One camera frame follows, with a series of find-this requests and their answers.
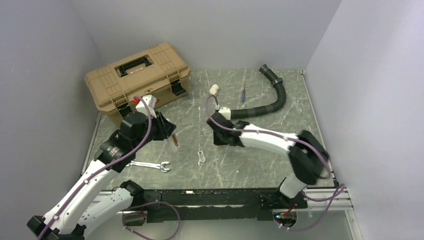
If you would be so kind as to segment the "white remote control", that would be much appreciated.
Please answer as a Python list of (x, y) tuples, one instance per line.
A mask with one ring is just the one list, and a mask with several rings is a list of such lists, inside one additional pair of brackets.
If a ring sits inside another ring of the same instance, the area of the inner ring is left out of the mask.
[(176, 153), (179, 150), (180, 143), (177, 138), (177, 135), (174, 132), (167, 138), (166, 141), (167, 141), (168, 148), (172, 153)]

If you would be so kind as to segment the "tan plastic toolbox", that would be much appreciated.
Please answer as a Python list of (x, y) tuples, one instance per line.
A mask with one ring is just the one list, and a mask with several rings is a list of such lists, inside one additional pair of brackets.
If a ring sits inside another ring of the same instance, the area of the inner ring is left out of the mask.
[(191, 68), (174, 47), (164, 42), (85, 75), (98, 111), (117, 127), (136, 110), (135, 96), (153, 95), (155, 107), (189, 92)]

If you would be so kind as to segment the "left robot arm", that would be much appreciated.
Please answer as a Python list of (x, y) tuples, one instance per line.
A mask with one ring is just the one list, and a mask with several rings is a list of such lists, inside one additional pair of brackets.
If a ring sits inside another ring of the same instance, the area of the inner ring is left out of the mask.
[(127, 114), (65, 197), (43, 216), (34, 215), (28, 228), (39, 240), (85, 240), (117, 212), (139, 209), (145, 190), (132, 180), (97, 204), (92, 202), (135, 159), (139, 149), (151, 141), (169, 139), (176, 128), (158, 111)]

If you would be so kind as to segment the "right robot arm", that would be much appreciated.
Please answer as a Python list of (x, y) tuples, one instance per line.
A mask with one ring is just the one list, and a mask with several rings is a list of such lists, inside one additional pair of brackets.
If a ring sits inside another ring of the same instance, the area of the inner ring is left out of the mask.
[(292, 173), (282, 180), (275, 194), (276, 203), (282, 208), (289, 207), (304, 188), (315, 185), (325, 172), (331, 172), (329, 154), (307, 130), (298, 134), (283, 133), (242, 120), (232, 123), (218, 112), (206, 123), (213, 131), (216, 146), (257, 148), (288, 157)]

